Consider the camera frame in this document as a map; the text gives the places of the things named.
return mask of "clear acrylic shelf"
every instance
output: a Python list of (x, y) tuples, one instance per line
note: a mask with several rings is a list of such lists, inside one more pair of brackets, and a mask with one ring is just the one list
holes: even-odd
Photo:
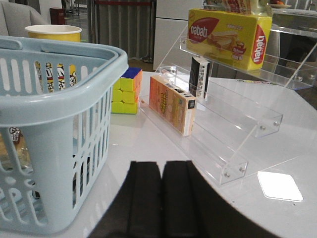
[[(303, 31), (277, 26), (272, 28), (272, 32), (301, 34)], [(307, 36), (316, 35), (314, 32), (304, 32)], [(189, 91), (191, 59), (199, 54), (188, 50), (186, 42), (187, 27), (156, 73)], [(266, 54), (263, 67), (253, 71), (237, 69), (204, 56), (211, 62), (211, 71), (216, 67), (214, 63), (219, 63), (230, 70), (242, 72), (242, 78), (209, 76), (206, 97), (197, 98), (196, 117), (190, 136), (181, 136), (149, 108), (148, 92), (140, 95), (141, 111), (214, 184), (222, 185), (312, 154), (314, 149), (311, 145), (317, 142), (316, 111), (308, 107), (307, 102), (293, 89), (310, 88), (315, 83), (317, 68), (307, 59), (316, 46), (302, 62)], [(252, 80), (248, 80), (249, 75), (253, 76)], [(305, 113), (296, 114), (294, 108)], [(309, 145), (304, 143), (307, 136), (311, 138)]]
[[(177, 67), (159, 68), (160, 75), (185, 91), (189, 91), (189, 71)], [(243, 97), (212, 81), (208, 82), (206, 97), (197, 98), (196, 124), (210, 131), (214, 127), (212, 114), (228, 121), (238, 130), (255, 138), (278, 132), (283, 115)]]
[[(180, 37), (180, 49), (191, 53), (192, 55), (199, 55), (199, 53), (191, 51), (187, 48), (187, 41), (187, 36)], [(230, 67), (234, 70), (240, 71), (258, 79), (276, 83), (290, 89), (303, 89), (312, 87), (316, 79), (317, 68), (315, 66), (311, 66), (304, 62), (297, 63), (291, 60), (281, 59), (268, 54), (265, 55), (262, 68), (251, 71), (243, 70), (235, 67), (234, 65), (226, 64), (213, 57), (212, 54), (204, 54), (203, 56), (206, 59), (216, 62), (220, 65)]]
[[(158, 74), (183, 90), (189, 90), (189, 71), (186, 69), (165, 66), (159, 68)], [(242, 178), (248, 166), (248, 161), (239, 151), (243, 141), (278, 132), (283, 118), (282, 114), (211, 80), (206, 98), (197, 98), (190, 136), (180, 135), (150, 109), (149, 95), (140, 96), (140, 108), (217, 184)]]

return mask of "plate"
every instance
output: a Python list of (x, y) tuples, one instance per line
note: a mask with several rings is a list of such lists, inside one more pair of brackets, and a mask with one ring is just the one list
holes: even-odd
[(284, 4), (272, 4), (272, 3), (270, 3), (269, 5), (270, 5), (271, 7), (273, 7), (273, 8), (280, 8), (280, 9), (291, 7), (291, 5), (284, 5)]

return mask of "nabati wafer box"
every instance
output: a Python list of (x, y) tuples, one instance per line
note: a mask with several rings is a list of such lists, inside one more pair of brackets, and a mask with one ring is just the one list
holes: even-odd
[(272, 17), (191, 9), (187, 49), (243, 70), (262, 67)]

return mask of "chair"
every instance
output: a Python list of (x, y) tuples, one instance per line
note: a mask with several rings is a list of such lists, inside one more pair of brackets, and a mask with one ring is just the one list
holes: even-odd
[(47, 23), (32, 7), (0, 1), (0, 35), (28, 37), (26, 26)]

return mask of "snack box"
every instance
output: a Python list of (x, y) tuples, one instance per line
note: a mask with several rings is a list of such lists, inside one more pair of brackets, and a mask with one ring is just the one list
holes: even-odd
[(187, 49), (243, 70), (263, 65), (272, 17), (191, 9)]
[(192, 133), (196, 97), (168, 82), (159, 75), (150, 79), (151, 109), (160, 114), (182, 135)]

